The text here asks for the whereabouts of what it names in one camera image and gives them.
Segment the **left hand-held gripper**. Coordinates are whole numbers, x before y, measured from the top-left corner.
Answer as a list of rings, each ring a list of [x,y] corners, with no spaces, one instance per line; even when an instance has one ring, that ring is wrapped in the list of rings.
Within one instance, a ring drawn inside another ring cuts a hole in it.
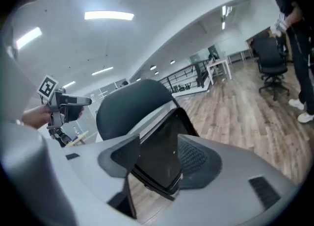
[[[92,100],[88,97],[76,96],[73,104],[69,106],[66,103],[66,95],[63,90],[57,89],[58,81],[49,75],[46,75],[37,88],[41,103],[50,110],[50,122],[47,130],[56,130],[63,124],[77,120],[84,111],[83,105],[90,105]]]

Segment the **person's left hand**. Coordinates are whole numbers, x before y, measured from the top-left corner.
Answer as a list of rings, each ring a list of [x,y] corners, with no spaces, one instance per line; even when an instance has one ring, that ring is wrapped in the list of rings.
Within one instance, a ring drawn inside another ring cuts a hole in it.
[[[31,119],[31,125],[36,129],[41,128],[45,124],[48,124],[51,119],[50,108],[46,105],[35,108],[32,111]]]

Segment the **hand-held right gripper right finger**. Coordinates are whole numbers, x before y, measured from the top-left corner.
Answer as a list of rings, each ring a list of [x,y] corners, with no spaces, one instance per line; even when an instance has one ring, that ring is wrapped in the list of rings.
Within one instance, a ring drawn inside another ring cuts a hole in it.
[[[174,226],[268,226],[298,190],[251,151],[183,134],[178,142],[183,179]]]

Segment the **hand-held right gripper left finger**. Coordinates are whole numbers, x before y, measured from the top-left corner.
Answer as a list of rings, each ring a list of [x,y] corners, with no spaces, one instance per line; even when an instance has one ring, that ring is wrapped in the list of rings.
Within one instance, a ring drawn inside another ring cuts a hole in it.
[[[139,157],[139,137],[61,148],[47,140],[56,181],[76,226],[137,226],[128,174]]]

